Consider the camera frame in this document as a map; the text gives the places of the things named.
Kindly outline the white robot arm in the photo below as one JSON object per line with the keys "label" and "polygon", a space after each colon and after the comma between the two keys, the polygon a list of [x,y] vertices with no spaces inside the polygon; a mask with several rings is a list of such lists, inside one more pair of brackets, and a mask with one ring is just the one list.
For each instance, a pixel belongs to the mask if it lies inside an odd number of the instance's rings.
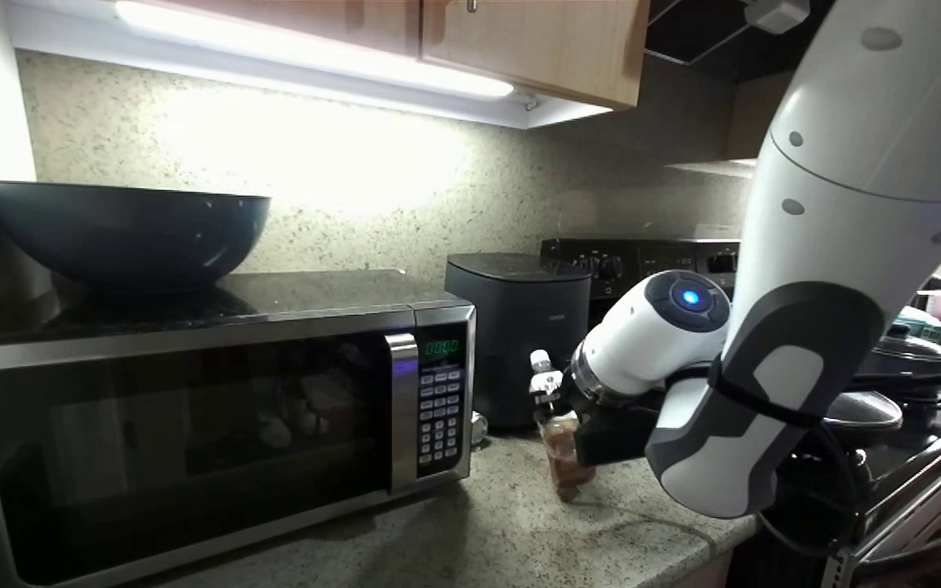
{"label": "white robot arm", "polygon": [[551,410],[583,468],[639,457],[693,513],[757,513],[937,266],[941,0],[833,0],[757,149],[736,281],[628,287]]}

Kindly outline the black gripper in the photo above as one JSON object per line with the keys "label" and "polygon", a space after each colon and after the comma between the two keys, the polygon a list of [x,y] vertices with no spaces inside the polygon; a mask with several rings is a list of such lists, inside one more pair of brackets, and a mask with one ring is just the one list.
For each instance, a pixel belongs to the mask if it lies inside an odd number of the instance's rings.
{"label": "black gripper", "polygon": [[564,368],[543,368],[530,379],[530,407],[543,433],[579,431],[595,422],[595,406]]}

